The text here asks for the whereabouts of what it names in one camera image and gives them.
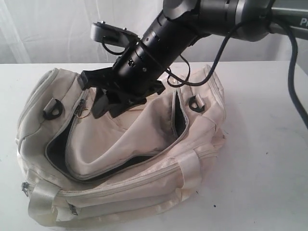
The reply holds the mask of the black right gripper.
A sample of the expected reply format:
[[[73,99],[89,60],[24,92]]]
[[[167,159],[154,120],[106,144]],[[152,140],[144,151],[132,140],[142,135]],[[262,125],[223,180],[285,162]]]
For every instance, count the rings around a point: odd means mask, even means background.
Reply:
[[[95,119],[108,111],[112,118],[116,118],[129,109],[146,104],[148,96],[162,93],[165,87],[158,78],[164,71],[165,67],[157,62],[126,61],[108,68],[84,70],[78,83],[82,90],[96,90],[92,105]]]

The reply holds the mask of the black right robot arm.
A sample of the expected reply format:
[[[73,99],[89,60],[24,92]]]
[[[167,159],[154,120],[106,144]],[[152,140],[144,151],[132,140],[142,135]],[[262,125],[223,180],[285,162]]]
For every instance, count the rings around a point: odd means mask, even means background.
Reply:
[[[92,115],[117,117],[145,104],[148,96],[161,94],[159,77],[189,46],[210,35],[258,41],[267,34],[283,34],[285,23],[300,39],[308,37],[308,3],[305,0],[166,0],[162,11],[144,33],[135,33],[96,22],[91,38],[117,53],[112,67],[83,71],[83,90],[95,88]]]

